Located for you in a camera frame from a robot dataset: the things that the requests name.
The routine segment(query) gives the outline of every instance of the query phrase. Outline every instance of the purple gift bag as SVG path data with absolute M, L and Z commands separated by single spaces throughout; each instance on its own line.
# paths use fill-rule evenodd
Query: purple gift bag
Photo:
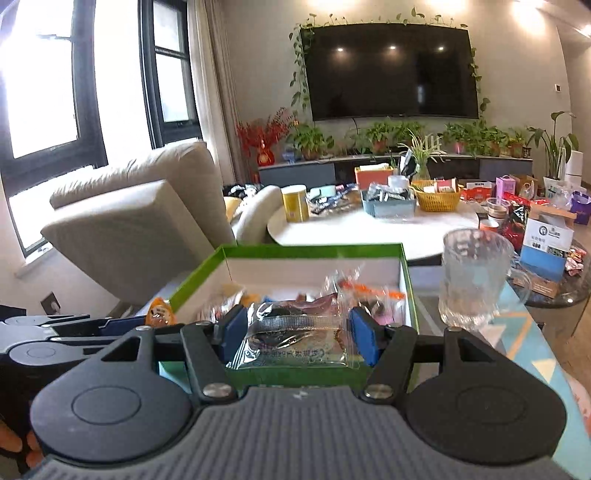
M 581 225 L 588 225 L 589 218 L 591 217 L 591 199 L 589 195 L 585 195 L 581 192 L 573 193 L 573 206 L 570 208 L 571 213 L 576 213 L 577 218 L 575 223 Z

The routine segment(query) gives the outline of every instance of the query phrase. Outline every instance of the yellow canister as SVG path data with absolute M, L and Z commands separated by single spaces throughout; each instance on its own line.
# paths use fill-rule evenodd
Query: yellow canister
M 288 222 L 305 222 L 310 218 L 306 203 L 306 185 L 290 185 L 281 189 L 283 207 Z

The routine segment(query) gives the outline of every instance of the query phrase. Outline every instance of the pink box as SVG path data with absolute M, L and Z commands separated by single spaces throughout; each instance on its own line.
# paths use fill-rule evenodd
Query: pink box
M 496 197 L 498 199 L 503 198 L 505 192 L 515 194 L 515 179 L 512 179 L 509 175 L 496 178 Z

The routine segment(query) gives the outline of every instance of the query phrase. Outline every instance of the potted plant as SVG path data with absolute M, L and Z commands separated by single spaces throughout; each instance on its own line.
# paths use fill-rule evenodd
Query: potted plant
M 251 148 L 255 148 L 256 163 L 264 167 L 275 163 L 271 147 L 289 133 L 293 124 L 294 116 L 287 115 L 287 109 L 281 107 L 266 123 L 261 120 L 246 124 L 238 122 L 236 133 L 240 138 L 242 151 L 250 157 Z
M 523 147 L 525 144 L 525 131 L 522 128 L 511 128 L 513 133 L 509 138 L 509 150 L 511 157 L 523 158 Z
M 386 152 L 392 132 L 393 126 L 389 119 L 384 122 L 375 122 L 365 130 L 365 136 L 371 144 L 371 151 L 374 155 L 382 155 Z
M 346 155 L 364 155 L 371 152 L 371 143 L 365 132 L 351 129 L 345 133 Z
M 556 138 L 556 120 L 560 115 L 568 113 L 574 116 L 571 112 L 554 112 L 550 115 L 554 122 L 554 129 L 550 135 L 543 128 L 529 127 L 527 130 L 531 132 L 530 139 L 527 145 L 534 141 L 535 147 L 539 148 L 540 140 L 544 142 L 544 149 L 546 153 L 546 172 L 547 177 L 553 180 L 559 180 L 560 166 L 564 160 L 565 164 L 570 160 L 570 154 L 573 150 L 579 149 L 579 140 L 575 134 L 568 134 L 566 137 Z
M 327 149 L 335 146 L 332 136 L 325 138 L 320 128 L 308 124 L 296 125 L 295 131 L 289 134 L 287 141 L 292 142 L 301 151 L 305 160 L 318 160 Z
M 493 157 L 499 157 L 501 155 L 501 148 L 505 147 L 505 151 L 509 145 L 509 135 L 503 130 L 497 127 L 486 127 L 484 121 L 482 121 L 484 129 L 482 131 L 483 139 L 486 142 L 487 153 Z
M 415 179 L 431 180 L 431 175 L 429 175 L 429 170 L 427 168 L 427 162 L 429 158 L 437 161 L 435 156 L 441 158 L 443 152 L 435 146 L 437 142 L 432 138 L 432 135 L 418 137 L 413 132 L 409 132 L 409 135 L 411 137 L 410 145 L 401 143 L 399 147 L 408 148 L 413 153 L 414 160 L 417 163 L 417 168 L 415 170 L 417 176 Z
M 394 138 L 398 141 L 398 146 L 401 148 L 410 147 L 413 137 L 418 138 L 423 134 L 423 128 L 424 125 L 416 121 L 400 122 L 392 126 Z
M 462 155 L 466 152 L 467 128 L 463 124 L 446 124 L 442 133 L 443 141 L 452 145 L 453 152 Z

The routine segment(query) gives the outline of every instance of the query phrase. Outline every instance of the metal bolt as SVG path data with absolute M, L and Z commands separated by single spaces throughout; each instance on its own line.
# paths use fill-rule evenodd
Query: metal bolt
M 210 398 L 226 398 L 232 393 L 232 387 L 227 383 L 208 383 L 203 387 L 203 395 Z
M 363 393 L 366 397 L 373 400 L 386 400 L 386 398 L 390 398 L 392 395 L 394 395 L 394 390 L 392 387 L 390 387 L 390 385 L 374 383 L 369 385 Z

